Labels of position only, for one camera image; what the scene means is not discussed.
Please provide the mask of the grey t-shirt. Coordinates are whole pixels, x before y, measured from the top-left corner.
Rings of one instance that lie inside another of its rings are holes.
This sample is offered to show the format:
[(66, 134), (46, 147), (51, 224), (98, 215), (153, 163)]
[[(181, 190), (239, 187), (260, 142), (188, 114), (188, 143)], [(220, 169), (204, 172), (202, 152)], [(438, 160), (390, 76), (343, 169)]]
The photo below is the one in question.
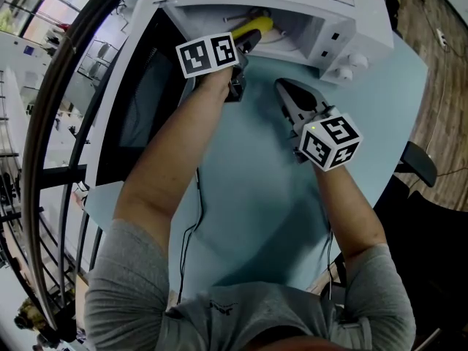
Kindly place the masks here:
[(212, 287), (167, 305), (168, 262), (153, 238), (116, 221), (86, 293), (85, 328), (96, 351), (241, 351), (270, 329), (351, 350), (410, 351), (415, 318), (388, 246), (347, 271), (344, 306), (267, 282)]

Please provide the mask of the person's right forearm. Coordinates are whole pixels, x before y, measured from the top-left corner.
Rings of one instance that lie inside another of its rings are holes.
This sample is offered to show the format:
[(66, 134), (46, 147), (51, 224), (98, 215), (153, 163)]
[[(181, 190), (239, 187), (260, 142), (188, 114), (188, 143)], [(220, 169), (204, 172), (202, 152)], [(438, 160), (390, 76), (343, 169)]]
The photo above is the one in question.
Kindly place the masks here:
[(346, 263), (385, 244), (383, 226), (346, 167), (323, 171), (314, 166), (320, 196)]

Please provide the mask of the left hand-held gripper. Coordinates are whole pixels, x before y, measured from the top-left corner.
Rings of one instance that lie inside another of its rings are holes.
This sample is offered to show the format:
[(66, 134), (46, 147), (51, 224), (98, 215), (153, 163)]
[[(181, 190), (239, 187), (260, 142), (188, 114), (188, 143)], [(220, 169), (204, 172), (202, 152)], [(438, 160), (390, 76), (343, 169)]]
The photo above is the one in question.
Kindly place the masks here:
[(226, 102), (240, 102), (246, 87), (244, 69), (248, 64), (244, 54), (250, 53), (261, 39), (262, 34), (259, 29), (252, 29), (235, 41), (230, 32), (224, 32), (178, 45), (175, 51), (186, 79), (232, 67), (230, 93)]

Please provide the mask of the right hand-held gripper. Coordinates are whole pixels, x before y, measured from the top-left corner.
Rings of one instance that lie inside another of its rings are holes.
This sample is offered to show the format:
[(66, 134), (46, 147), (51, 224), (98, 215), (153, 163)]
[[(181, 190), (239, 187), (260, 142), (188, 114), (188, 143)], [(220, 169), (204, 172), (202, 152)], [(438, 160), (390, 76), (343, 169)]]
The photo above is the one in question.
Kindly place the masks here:
[(340, 113), (334, 105), (317, 113), (326, 106), (324, 96), (298, 80), (276, 80), (276, 91), (283, 116), (296, 124), (293, 131), (298, 135), (297, 151), (302, 156), (323, 171), (353, 159), (363, 135), (348, 114)]

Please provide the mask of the white microwave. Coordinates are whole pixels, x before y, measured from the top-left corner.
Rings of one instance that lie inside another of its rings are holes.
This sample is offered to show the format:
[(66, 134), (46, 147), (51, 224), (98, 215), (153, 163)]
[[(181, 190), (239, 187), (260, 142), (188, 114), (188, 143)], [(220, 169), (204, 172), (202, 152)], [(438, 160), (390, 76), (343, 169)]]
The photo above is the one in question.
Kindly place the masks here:
[(252, 7), (271, 11), (276, 30), (244, 54), (302, 64), (343, 86), (393, 49), (384, 0), (138, 0), (99, 107), (87, 153), (86, 184), (123, 181), (163, 123), (189, 94), (176, 46), (230, 32)]

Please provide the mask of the person's left forearm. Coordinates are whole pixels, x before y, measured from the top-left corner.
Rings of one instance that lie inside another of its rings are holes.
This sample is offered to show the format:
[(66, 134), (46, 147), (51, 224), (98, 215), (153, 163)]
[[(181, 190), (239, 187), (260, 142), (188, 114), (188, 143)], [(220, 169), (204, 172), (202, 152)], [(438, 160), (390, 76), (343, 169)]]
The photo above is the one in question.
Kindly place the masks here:
[(115, 219), (145, 230), (168, 253), (170, 223), (219, 124), (233, 70), (206, 75), (165, 122), (133, 167)]

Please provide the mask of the black metal railing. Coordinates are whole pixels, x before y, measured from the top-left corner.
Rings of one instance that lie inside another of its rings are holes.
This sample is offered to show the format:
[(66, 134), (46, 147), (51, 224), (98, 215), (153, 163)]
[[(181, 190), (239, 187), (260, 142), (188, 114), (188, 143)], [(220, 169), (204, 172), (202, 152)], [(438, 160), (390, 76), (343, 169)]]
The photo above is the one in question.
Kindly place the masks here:
[(22, 167), (21, 224), (26, 237), (28, 266), (34, 283), (34, 292), (29, 297), (58, 335), (71, 334), (72, 318), (64, 314), (67, 307), (65, 303), (55, 313), (48, 301), (40, 249), (40, 192), (50, 187), (64, 186), (61, 210), (67, 209), (72, 183), (84, 179), (86, 168), (80, 165), (79, 158), (97, 114), (97, 106), (91, 104), (85, 114), (68, 166), (46, 169), (46, 151), (56, 113), (72, 74), (94, 34), (119, 2), (120, 0), (90, 0), (68, 28), (39, 89), (26, 135)]

